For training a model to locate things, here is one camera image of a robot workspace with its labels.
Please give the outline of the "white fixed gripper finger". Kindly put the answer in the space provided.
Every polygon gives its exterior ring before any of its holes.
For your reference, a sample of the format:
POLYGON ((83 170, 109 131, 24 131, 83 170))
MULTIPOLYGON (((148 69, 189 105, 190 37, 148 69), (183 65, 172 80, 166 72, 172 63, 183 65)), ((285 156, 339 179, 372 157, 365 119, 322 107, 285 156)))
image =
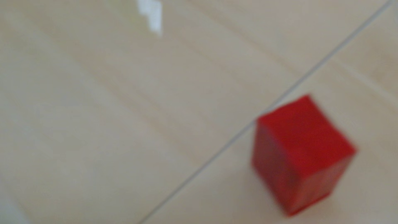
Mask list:
POLYGON ((162 2, 160 0, 137 0, 138 12, 147 18, 148 28, 162 35, 162 2))

